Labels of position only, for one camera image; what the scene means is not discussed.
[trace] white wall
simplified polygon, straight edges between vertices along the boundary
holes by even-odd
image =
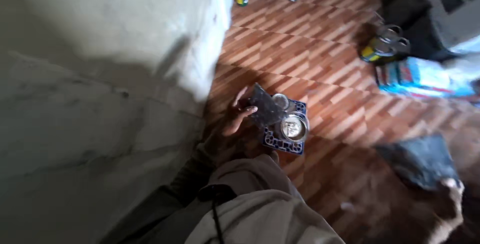
[[[95,243],[172,179],[229,5],[0,0],[0,241]]]

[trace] parquet floor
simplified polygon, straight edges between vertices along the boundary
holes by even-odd
[[[281,166],[307,204],[347,243],[375,235],[408,196],[372,149],[376,143],[441,132],[460,145],[452,152],[460,170],[479,161],[478,109],[378,90],[373,68],[358,58],[357,47],[368,38],[367,26],[377,23],[379,5],[379,0],[250,0],[246,7],[235,6],[205,111],[211,127],[234,94],[255,82],[270,94],[307,103],[311,127],[305,153],[281,153]],[[262,149],[255,140],[248,146]]]

